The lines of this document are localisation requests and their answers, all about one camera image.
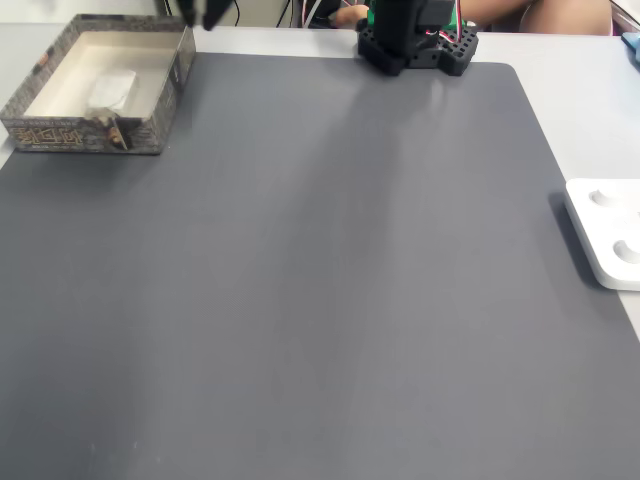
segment white table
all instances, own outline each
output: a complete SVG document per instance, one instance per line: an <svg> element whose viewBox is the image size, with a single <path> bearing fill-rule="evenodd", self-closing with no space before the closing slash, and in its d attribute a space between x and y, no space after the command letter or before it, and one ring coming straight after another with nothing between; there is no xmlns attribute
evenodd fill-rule
<svg viewBox="0 0 640 480"><path fill-rule="evenodd" d="M0 105L62 27L0 24ZM351 31L196 30L200 52L352 58L355 43ZM565 179L640 178L640 69L619 38L481 34L474 61L515 69ZM0 130L1 167L12 147ZM640 334L640 294L620 298Z"/></svg>

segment desk mat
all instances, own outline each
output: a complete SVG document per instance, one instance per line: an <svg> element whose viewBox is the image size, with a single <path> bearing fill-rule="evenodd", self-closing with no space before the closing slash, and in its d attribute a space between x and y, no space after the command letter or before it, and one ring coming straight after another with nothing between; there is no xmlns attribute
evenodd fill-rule
<svg viewBox="0 0 640 480"><path fill-rule="evenodd" d="M514 71L199 54L0 171L0 478L640 478L640 345Z"/></svg>

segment white tray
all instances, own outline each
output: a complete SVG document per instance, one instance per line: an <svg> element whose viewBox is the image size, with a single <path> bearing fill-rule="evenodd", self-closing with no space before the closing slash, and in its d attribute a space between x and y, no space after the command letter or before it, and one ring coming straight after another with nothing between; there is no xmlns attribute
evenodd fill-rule
<svg viewBox="0 0 640 480"><path fill-rule="evenodd" d="M598 281L640 290L640 179L569 180L566 204Z"/></svg>

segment person's hand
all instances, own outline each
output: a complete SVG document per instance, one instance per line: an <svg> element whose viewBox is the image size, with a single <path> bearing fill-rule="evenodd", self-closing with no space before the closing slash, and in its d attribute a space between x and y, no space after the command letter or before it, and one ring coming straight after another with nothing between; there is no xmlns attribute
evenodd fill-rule
<svg viewBox="0 0 640 480"><path fill-rule="evenodd" d="M367 18L368 11L369 7L366 5L353 5L338 9L329 15L329 19L336 28L354 28L358 21Z"/></svg>

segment wire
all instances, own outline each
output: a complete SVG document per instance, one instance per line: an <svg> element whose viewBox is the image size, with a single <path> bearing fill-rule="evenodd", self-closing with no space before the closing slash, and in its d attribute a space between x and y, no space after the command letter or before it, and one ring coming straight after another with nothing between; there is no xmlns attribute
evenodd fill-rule
<svg viewBox="0 0 640 480"><path fill-rule="evenodd" d="M456 39L458 43L462 40L462 12L460 11L460 0L456 0Z"/></svg>
<svg viewBox="0 0 640 480"><path fill-rule="evenodd" d="M309 28L309 24L311 23L311 20L313 19L313 16L315 15L316 10L321 3L322 0L316 0L316 3L313 4L313 7L311 7L311 11L309 11L309 15L307 16L307 21L304 22L304 28Z"/></svg>
<svg viewBox="0 0 640 480"><path fill-rule="evenodd" d="M446 33L444 33L444 32L440 32L440 36L441 36L442 38L444 38L445 40L447 40L449 43L455 43L455 42L452 40L452 38L451 38L449 35L447 35Z"/></svg>
<svg viewBox="0 0 640 480"><path fill-rule="evenodd" d="M276 25L276 28L280 26L280 23L284 18L284 14L287 13L287 8L289 8L290 3L291 3L291 0L287 0L287 3L284 4L284 10L282 10L282 14L280 15L280 19L278 20L278 24ZM293 5L291 5L291 14L293 15Z"/></svg>
<svg viewBox="0 0 640 480"><path fill-rule="evenodd" d="M238 0L233 0L233 3L236 4L236 10L238 10L238 18L236 18L235 26L238 26L238 22L240 21L240 7L238 6Z"/></svg>

